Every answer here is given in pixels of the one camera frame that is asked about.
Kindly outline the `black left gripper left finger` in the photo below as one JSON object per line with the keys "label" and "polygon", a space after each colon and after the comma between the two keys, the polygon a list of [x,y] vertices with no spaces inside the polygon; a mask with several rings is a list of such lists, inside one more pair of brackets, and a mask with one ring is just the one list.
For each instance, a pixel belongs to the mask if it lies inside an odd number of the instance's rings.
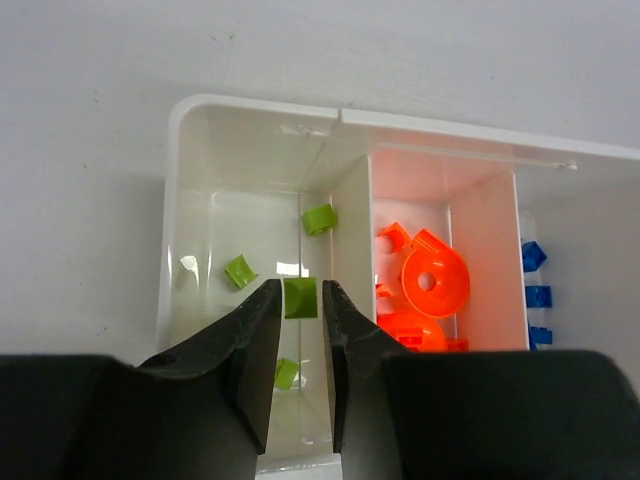
{"label": "black left gripper left finger", "polygon": [[1,360],[5,479],[251,479],[266,449],[282,286],[139,366],[101,355]]}

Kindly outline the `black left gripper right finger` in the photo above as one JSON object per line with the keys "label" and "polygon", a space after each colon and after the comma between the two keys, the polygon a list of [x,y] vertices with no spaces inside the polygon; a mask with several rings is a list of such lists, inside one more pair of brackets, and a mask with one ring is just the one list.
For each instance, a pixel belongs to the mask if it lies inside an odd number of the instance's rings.
{"label": "black left gripper right finger", "polygon": [[322,285],[347,479],[635,479],[639,401],[592,351],[414,353]]}

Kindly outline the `orange dome lego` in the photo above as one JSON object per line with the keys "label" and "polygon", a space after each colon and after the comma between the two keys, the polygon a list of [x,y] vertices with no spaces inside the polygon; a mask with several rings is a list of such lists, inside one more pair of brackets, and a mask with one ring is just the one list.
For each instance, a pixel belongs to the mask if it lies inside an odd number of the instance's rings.
{"label": "orange dome lego", "polygon": [[465,260],[426,229],[411,240],[399,280],[410,305],[429,317],[454,315],[470,296],[470,274]]}
{"label": "orange dome lego", "polygon": [[378,315],[377,325],[414,352],[443,352],[448,348],[439,323],[414,310]]}

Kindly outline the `green square lego brick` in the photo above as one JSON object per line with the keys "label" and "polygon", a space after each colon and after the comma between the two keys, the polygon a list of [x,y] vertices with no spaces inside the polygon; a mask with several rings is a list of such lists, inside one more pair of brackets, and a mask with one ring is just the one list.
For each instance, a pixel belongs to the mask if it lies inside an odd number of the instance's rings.
{"label": "green square lego brick", "polygon": [[305,233],[314,236],[333,229],[338,224],[338,215],[332,205],[326,203],[306,210],[300,220]]}

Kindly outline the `small blue lego brick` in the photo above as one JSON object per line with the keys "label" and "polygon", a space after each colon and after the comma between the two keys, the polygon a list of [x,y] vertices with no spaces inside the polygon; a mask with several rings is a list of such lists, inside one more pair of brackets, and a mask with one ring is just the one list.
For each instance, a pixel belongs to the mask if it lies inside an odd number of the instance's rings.
{"label": "small blue lego brick", "polygon": [[526,285],[527,308],[548,309],[553,307],[552,290],[548,285]]}

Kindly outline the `small blue lego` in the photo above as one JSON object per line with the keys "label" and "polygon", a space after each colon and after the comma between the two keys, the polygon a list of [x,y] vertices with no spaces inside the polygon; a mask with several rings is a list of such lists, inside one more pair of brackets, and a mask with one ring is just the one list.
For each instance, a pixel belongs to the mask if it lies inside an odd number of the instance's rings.
{"label": "small blue lego", "polygon": [[536,272],[547,260],[547,255],[536,241],[522,244],[522,265],[525,273]]}

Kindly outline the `orange small lego brick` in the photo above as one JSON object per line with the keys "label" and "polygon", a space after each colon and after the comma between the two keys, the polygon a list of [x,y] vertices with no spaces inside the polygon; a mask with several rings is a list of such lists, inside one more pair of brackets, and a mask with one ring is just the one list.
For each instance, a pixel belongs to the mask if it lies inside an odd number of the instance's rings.
{"label": "orange small lego brick", "polygon": [[469,341],[464,338],[448,338],[447,350],[449,352],[468,352],[470,350]]}

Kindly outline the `orange small flat lego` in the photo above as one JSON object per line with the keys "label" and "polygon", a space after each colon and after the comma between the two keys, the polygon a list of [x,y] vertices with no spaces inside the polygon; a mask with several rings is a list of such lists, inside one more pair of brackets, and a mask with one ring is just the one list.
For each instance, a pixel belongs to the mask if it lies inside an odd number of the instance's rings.
{"label": "orange small flat lego", "polygon": [[384,283],[377,283],[375,285],[375,295],[377,298],[391,298],[393,296],[393,291],[388,285]]}

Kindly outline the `green arch lego piece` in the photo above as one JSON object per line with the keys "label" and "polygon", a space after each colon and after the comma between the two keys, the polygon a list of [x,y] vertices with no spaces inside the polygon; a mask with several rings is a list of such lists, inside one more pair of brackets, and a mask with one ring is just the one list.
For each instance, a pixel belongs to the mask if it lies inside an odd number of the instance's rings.
{"label": "green arch lego piece", "polygon": [[230,260],[225,265],[224,272],[238,290],[244,289],[258,277],[243,255]]}

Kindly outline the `green lego brick left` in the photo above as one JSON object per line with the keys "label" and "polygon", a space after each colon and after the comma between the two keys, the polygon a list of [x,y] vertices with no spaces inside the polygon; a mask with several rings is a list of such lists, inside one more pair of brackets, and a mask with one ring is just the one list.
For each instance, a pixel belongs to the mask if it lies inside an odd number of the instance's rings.
{"label": "green lego brick left", "polygon": [[310,319],[318,316],[318,295],[315,277],[285,278],[284,317]]}

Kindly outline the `blue sloped lego brick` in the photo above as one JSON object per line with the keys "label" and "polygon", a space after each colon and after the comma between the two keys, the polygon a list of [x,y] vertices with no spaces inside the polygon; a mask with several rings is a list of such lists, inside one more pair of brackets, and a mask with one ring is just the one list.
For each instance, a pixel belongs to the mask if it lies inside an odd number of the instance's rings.
{"label": "blue sloped lego brick", "polygon": [[536,351],[539,345],[553,344],[553,332],[546,327],[528,326],[529,349]]}

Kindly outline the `orange arch lego piece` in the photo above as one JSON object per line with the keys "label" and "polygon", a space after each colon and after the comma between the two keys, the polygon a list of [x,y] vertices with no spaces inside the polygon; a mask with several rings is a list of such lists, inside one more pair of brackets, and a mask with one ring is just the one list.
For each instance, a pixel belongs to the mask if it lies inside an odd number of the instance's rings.
{"label": "orange arch lego piece", "polygon": [[399,222],[393,222],[382,228],[378,232],[378,237],[385,238],[389,242],[391,253],[401,252],[411,242],[410,236]]}

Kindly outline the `white divided plastic container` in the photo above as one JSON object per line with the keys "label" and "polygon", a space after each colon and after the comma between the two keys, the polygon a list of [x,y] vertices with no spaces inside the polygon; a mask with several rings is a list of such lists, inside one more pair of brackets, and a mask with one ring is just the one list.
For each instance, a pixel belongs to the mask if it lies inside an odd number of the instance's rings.
{"label": "white divided plastic container", "polygon": [[[329,203],[338,224],[305,233]],[[479,350],[521,347],[525,324],[555,348],[586,348],[639,380],[639,152],[407,116],[196,95],[169,118],[161,346],[175,345],[249,294],[225,265],[260,279],[334,279],[367,316],[401,306],[401,261],[378,232],[399,222],[456,250],[469,303],[441,320]],[[525,273],[521,246],[547,260]],[[391,298],[377,298],[384,283]],[[527,308],[526,285],[553,307]]]}

